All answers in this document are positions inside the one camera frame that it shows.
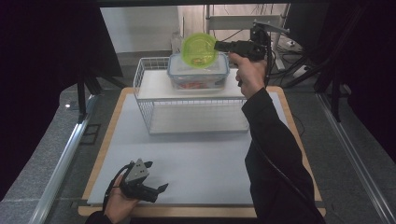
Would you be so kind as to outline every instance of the white wire rack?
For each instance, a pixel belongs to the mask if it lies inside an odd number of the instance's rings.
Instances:
[[[166,75],[168,60],[166,57],[142,58],[134,77],[134,96],[149,133],[248,130],[241,111],[244,97],[224,96],[221,91],[177,92]],[[145,94],[147,91],[151,91],[149,97]]]

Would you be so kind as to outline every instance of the gray floor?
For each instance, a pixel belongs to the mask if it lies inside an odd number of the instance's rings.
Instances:
[[[154,54],[152,52],[120,54],[124,77],[118,77],[118,79],[131,85],[138,58],[160,56],[160,54],[165,56],[169,53],[163,51]],[[292,76],[287,76],[284,81],[291,79]],[[285,93],[299,132],[303,133],[301,137],[304,148],[327,209],[327,223],[382,223],[313,92],[312,84],[315,80],[316,77],[312,77],[294,88],[285,90]],[[85,220],[85,217],[78,215],[77,208],[83,203],[80,200],[81,195],[120,95],[119,88],[103,80],[100,82],[104,89],[96,103],[96,108],[100,110],[95,111],[90,121],[90,128],[100,126],[97,138],[86,135],[81,140],[85,144],[78,146],[76,156],[69,167],[69,172],[66,174],[46,223],[83,223]],[[0,202],[2,224],[29,221],[77,122],[77,110],[66,109],[64,105],[76,100],[75,86],[62,93],[60,107],[46,135],[6,198]],[[340,115],[351,141],[394,210],[396,207],[394,162],[354,116],[346,99],[340,102]],[[247,223],[247,220],[236,221]],[[164,223],[165,220],[139,220],[136,223],[142,222]],[[225,223],[224,220],[217,219],[211,222],[195,219],[184,223],[203,222]]]

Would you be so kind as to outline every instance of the black sleeve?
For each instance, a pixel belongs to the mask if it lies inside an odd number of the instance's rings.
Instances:
[[[103,214],[103,211],[92,213],[85,224],[113,224],[107,216]]]
[[[279,119],[268,92],[265,89],[256,92],[242,110],[255,139],[245,163],[258,219],[262,223],[316,223],[306,202],[259,153],[263,151],[309,200],[314,201],[313,182],[303,166],[302,152],[289,128]]]

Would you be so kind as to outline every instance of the green bowl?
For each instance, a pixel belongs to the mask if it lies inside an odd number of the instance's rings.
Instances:
[[[181,59],[194,68],[206,68],[218,58],[214,49],[216,38],[212,35],[197,33],[183,41]]]

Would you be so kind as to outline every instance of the white wall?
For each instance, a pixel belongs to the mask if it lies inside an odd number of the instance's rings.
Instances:
[[[101,8],[117,53],[170,50],[178,31],[177,7]]]

